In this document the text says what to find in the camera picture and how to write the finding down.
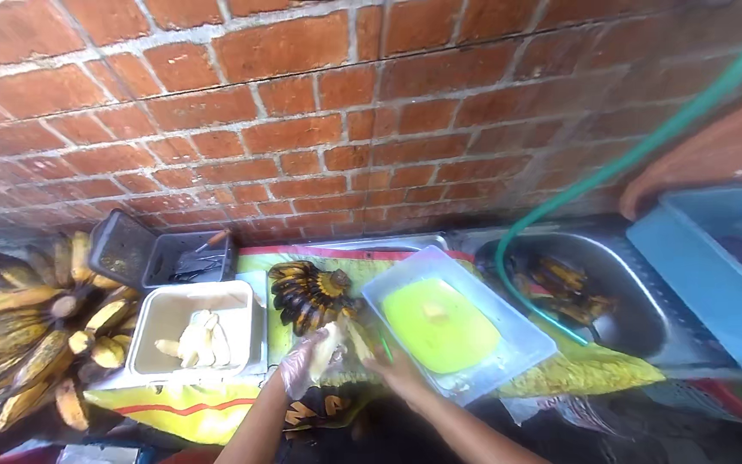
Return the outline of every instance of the sink basin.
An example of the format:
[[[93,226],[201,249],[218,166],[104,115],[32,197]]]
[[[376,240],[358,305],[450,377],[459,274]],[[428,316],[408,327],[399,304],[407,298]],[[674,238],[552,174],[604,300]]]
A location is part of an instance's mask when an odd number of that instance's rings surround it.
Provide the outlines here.
[[[615,311],[594,322],[599,344],[665,369],[736,369],[711,332],[628,242],[626,226],[615,216],[535,225],[512,240],[510,250],[522,247],[582,267],[600,293],[617,301]],[[495,251],[507,230],[463,230],[449,233],[448,241],[452,249],[473,255],[487,283],[522,311],[496,272]],[[587,329],[577,332],[594,339]]]

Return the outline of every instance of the banana bunch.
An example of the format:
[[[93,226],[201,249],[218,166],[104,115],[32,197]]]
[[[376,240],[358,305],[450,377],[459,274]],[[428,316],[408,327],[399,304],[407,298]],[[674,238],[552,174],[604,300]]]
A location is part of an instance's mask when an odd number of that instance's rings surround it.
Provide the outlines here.
[[[88,234],[59,235],[53,250],[29,246],[29,267],[0,269],[14,287],[0,290],[0,432],[51,401],[86,430],[81,384],[125,363],[138,294],[88,268]]]
[[[298,337],[336,321],[340,312],[356,313],[355,301],[345,294],[351,279],[341,269],[322,271],[310,261],[292,261],[275,264],[268,277],[276,279],[271,285],[274,309],[282,311],[283,325],[294,323]]]
[[[219,316],[202,310],[179,338],[154,342],[157,350],[182,360],[182,368],[225,367],[231,364],[231,347],[219,325]]]

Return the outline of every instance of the banana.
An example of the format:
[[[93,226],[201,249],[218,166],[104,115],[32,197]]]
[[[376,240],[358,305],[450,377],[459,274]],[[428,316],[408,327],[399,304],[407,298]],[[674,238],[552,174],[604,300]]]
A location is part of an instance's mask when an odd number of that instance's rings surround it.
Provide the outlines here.
[[[49,389],[48,382],[39,382],[24,392],[8,398],[0,412],[0,432],[4,432],[20,418],[43,406],[45,404],[43,398]]]
[[[114,369],[124,365],[125,351],[109,337],[99,337],[91,350],[91,359],[102,367]]]
[[[179,342],[176,340],[165,340],[160,339],[153,342],[153,346],[157,348],[161,353],[167,354],[173,357],[179,357]]]
[[[11,266],[0,269],[2,278],[16,288],[31,288],[45,285],[39,274],[27,266]]]
[[[91,278],[93,271],[88,268],[88,254],[91,251],[91,237],[84,232],[73,234],[71,241],[70,272],[77,282],[84,282]]]
[[[60,287],[70,287],[73,284],[73,277],[70,273],[72,252],[70,238],[59,233],[59,237],[54,241],[54,271]]]
[[[114,301],[113,303],[102,306],[91,317],[88,323],[85,324],[85,330],[94,333],[107,332],[124,319],[125,315],[128,314],[130,306],[130,303],[126,300]]]
[[[0,338],[0,359],[15,357],[30,349],[46,333],[47,326],[44,324],[28,325]]]
[[[56,296],[59,291],[61,290],[47,286],[0,291],[0,312],[44,303]]]
[[[34,245],[27,245],[25,252],[27,253],[27,262],[39,274],[42,281],[48,287],[59,288],[59,283],[56,281],[56,269],[54,269],[53,258],[50,258],[47,253]]]
[[[73,379],[62,380],[54,389],[56,397],[56,409],[62,420],[80,432],[88,430],[88,410],[82,395],[77,391]]]
[[[93,333],[86,330],[77,330],[67,338],[67,346],[73,354],[81,354],[93,348],[93,343],[96,343],[96,341],[97,338]]]
[[[48,333],[28,355],[25,365],[13,377],[14,391],[25,391],[48,375],[67,369],[73,362],[73,353],[67,347],[67,331]]]
[[[128,335],[114,335],[110,337],[116,343],[122,345],[122,349],[128,353],[130,349],[130,337]]]
[[[115,288],[122,287],[122,284],[118,283],[118,281],[108,279],[105,276],[100,276],[96,273],[93,274],[93,281],[91,281],[91,284],[94,287],[98,287],[104,290],[113,290]]]

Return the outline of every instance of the plastic glove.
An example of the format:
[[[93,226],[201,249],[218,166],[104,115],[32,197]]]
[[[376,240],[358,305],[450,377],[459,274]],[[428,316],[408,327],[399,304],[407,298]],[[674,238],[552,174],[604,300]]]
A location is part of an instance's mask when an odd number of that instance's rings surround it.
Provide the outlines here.
[[[280,361],[280,374],[285,385],[285,393],[292,400],[299,400],[308,387],[313,385],[308,368],[314,357],[314,347],[328,336],[328,331],[319,329],[300,339]]]

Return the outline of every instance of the ripe banana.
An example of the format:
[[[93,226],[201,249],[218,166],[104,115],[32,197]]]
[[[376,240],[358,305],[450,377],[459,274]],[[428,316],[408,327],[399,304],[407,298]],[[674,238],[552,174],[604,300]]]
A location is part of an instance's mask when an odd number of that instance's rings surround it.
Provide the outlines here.
[[[72,252],[70,238],[60,233],[54,241],[54,271],[59,287],[70,287],[73,284],[70,274]]]
[[[54,260],[50,258],[47,253],[36,248],[34,245],[27,245],[25,247],[27,253],[27,262],[39,274],[39,277],[45,282],[48,287],[59,288],[59,283],[56,281],[56,269],[54,269]]]
[[[56,296],[59,291],[61,290],[47,286],[0,291],[0,312],[44,303]]]
[[[91,317],[85,325],[85,330],[94,333],[107,332],[114,325],[117,325],[128,313],[130,304],[128,301],[119,300],[102,306],[96,314]]]
[[[67,346],[73,354],[82,354],[93,348],[93,343],[97,342],[97,337],[86,330],[77,330],[67,338]]]
[[[28,355],[25,364],[13,377],[13,390],[25,391],[49,375],[63,372],[73,362],[73,353],[67,347],[67,331],[48,333]]]
[[[80,432],[88,430],[88,410],[82,396],[76,389],[73,379],[62,380],[54,389],[56,409],[62,420]]]
[[[0,412],[0,432],[4,432],[20,418],[43,406],[45,404],[43,399],[49,389],[48,382],[39,382],[24,392],[8,398]]]
[[[88,253],[91,251],[91,237],[84,232],[73,234],[71,241],[70,272],[77,282],[84,282],[91,278],[93,271],[88,268]]]
[[[102,367],[115,369],[124,365],[125,351],[111,338],[99,337],[91,350],[91,359]]]
[[[16,288],[31,288],[45,285],[36,271],[26,266],[11,266],[0,269],[2,278]]]

